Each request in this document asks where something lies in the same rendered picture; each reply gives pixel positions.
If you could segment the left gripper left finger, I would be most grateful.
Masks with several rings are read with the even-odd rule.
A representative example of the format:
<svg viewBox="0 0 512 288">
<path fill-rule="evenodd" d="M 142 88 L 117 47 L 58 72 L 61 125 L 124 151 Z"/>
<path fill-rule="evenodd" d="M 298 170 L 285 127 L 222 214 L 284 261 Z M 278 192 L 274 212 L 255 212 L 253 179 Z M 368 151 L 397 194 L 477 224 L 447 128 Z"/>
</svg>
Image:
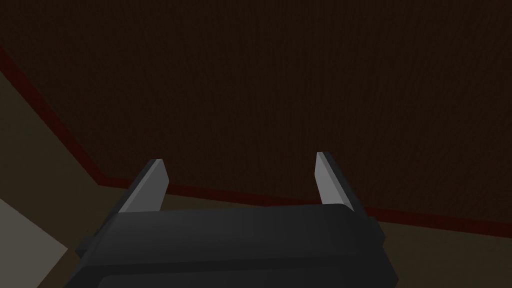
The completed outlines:
<svg viewBox="0 0 512 288">
<path fill-rule="evenodd" d="M 169 185 L 162 159 L 151 159 L 116 206 L 117 213 L 153 212 L 161 209 Z"/>
</svg>

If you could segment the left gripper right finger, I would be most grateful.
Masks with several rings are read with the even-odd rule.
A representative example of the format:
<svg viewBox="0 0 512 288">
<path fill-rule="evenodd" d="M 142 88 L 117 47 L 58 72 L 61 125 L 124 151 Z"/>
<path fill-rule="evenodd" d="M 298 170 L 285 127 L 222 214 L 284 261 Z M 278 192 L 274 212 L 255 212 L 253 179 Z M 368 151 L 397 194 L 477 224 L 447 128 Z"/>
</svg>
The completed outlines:
<svg viewBox="0 0 512 288">
<path fill-rule="evenodd" d="M 316 153 L 315 181 L 323 204 L 343 204 L 360 217 L 367 217 L 365 208 L 330 152 Z"/>
</svg>

